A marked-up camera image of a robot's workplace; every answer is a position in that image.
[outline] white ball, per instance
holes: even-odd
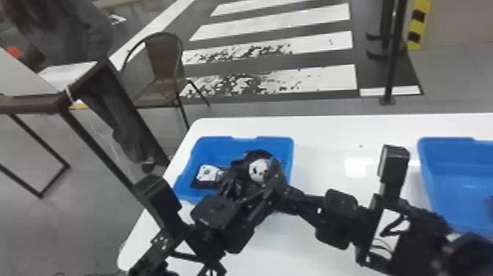
[[[271,161],[268,159],[257,159],[250,163],[248,167],[248,172],[250,178],[259,183],[263,183],[263,177],[269,172],[269,167],[271,166]]]

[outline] dark hair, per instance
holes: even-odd
[[[2,0],[5,14],[20,29],[51,30],[59,18],[59,0]]]

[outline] floor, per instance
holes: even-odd
[[[387,63],[366,53],[367,27],[377,25],[377,15],[378,4],[361,0],[193,1],[171,24],[150,26],[183,40],[186,75],[212,103],[358,98],[383,93],[386,83]],[[144,51],[124,76],[134,80],[142,70],[150,71]],[[421,93],[407,55],[397,72],[396,93]],[[190,85],[181,95],[200,102]]]
[[[425,95],[397,97],[395,106],[380,106],[376,98],[348,98],[217,103],[210,109],[192,104],[186,111],[191,121],[201,117],[493,112],[493,44],[413,52],[410,56]],[[174,109],[141,113],[165,151],[173,153],[186,132],[180,113]],[[102,121],[91,111],[74,114],[132,179],[142,177],[112,144]],[[16,276],[113,272],[119,246],[142,207],[58,117],[22,118],[73,169],[44,200],[0,175],[2,271]],[[56,162],[8,117],[0,117],[0,133],[2,164],[40,186],[55,173]]]

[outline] white table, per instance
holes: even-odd
[[[377,115],[330,117],[245,117],[201,119],[183,139],[164,178],[173,184],[185,167],[195,142],[203,136],[285,136],[295,143],[291,184],[306,193],[324,195],[328,188],[354,195],[368,206],[378,191],[376,169],[383,144],[406,147],[412,160],[401,197],[429,208],[420,175],[416,144],[421,137],[493,139],[488,122],[493,114]],[[182,218],[191,222],[193,206],[182,202]],[[397,217],[384,213],[380,228]],[[130,269],[150,248],[158,226],[143,211],[120,251],[117,265]],[[391,245],[394,239],[387,239]],[[200,266],[169,258],[169,267],[182,276],[196,275]],[[381,275],[354,262],[352,245],[346,251],[322,244],[314,230],[298,217],[270,216],[239,255],[222,260],[228,275]]]

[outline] chair leg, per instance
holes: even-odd
[[[195,85],[195,83],[192,80],[188,79],[186,81],[186,83],[191,84],[194,87],[195,91],[197,91],[197,93],[199,93],[199,96],[204,100],[205,104],[207,104],[207,106],[211,107],[211,104],[209,103],[209,101],[207,101],[207,98],[202,94],[202,92],[200,92],[200,90],[197,88],[197,86]]]
[[[181,102],[180,94],[176,93],[176,100],[178,101],[178,107],[180,108],[181,115],[185,121],[186,130],[190,129],[189,119],[186,118],[185,109],[183,108],[183,103]]]

